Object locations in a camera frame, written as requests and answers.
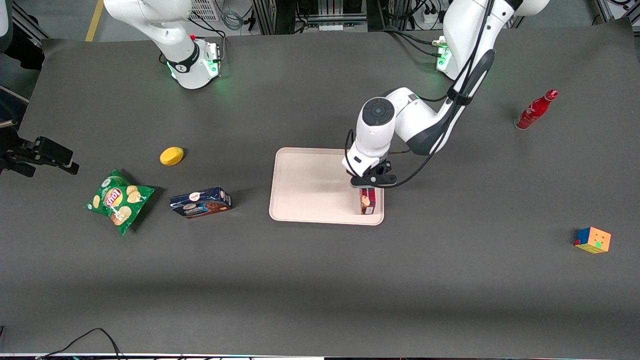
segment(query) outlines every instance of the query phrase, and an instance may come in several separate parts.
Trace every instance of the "yellow floor line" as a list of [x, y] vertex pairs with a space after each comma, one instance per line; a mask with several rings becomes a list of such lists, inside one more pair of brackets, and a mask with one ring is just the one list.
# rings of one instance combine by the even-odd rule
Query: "yellow floor line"
[[95, 10], [93, 11], [91, 24], [89, 25], [89, 30], [86, 32], [86, 38], [84, 38], [84, 41], [93, 41], [93, 37], [95, 36], [95, 30], [98, 28], [98, 23], [100, 22], [100, 15], [102, 15], [103, 8], [104, 8], [104, 3], [102, 2], [102, 0], [98, 0], [98, 2], [95, 3]]

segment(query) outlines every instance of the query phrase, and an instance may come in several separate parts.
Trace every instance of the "gray table mat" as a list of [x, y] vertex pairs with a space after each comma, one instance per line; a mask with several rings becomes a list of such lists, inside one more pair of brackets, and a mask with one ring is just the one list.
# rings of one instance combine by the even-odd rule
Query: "gray table mat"
[[[268, 206], [279, 148], [341, 148], [389, 88], [445, 92], [433, 59], [390, 35], [230, 38], [222, 78], [194, 91], [151, 42], [45, 46], [21, 135], [70, 147], [81, 168], [0, 176], [0, 350], [53, 351], [101, 326], [124, 352], [640, 357], [628, 22], [503, 31], [449, 143], [387, 192], [378, 227], [278, 223]], [[514, 129], [550, 88], [547, 115]], [[157, 160], [169, 146], [188, 149], [176, 167]], [[403, 178], [422, 158], [392, 160]], [[123, 238], [83, 209], [112, 168], [160, 189]], [[169, 210], [169, 196], [210, 186], [237, 208]], [[612, 233], [609, 253], [572, 246], [587, 226]], [[110, 347], [92, 336], [73, 350]]]

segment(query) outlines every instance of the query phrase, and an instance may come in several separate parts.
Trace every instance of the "red bottle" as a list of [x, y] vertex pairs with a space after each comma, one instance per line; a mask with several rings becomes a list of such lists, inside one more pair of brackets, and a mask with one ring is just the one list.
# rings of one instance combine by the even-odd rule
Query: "red bottle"
[[538, 120], [549, 109], [549, 104], [558, 96], [555, 90], [549, 90], [546, 95], [535, 100], [529, 107], [522, 112], [519, 119], [513, 121], [514, 125], [520, 130], [526, 130], [534, 121]]

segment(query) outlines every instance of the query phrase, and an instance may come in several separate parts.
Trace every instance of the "chip bag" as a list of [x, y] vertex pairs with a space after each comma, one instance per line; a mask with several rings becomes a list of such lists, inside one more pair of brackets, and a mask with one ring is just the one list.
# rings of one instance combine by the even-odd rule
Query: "chip bag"
[[118, 169], [114, 169], [84, 208], [109, 217], [124, 235], [154, 191], [146, 186], [132, 185]]

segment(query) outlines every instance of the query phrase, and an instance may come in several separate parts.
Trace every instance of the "beige tray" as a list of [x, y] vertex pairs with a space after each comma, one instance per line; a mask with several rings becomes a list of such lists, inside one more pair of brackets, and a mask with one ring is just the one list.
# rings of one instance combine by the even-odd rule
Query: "beige tray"
[[344, 150], [283, 147], [276, 154], [269, 215], [273, 220], [378, 225], [385, 218], [384, 190], [376, 209], [360, 214], [360, 192], [342, 167]]

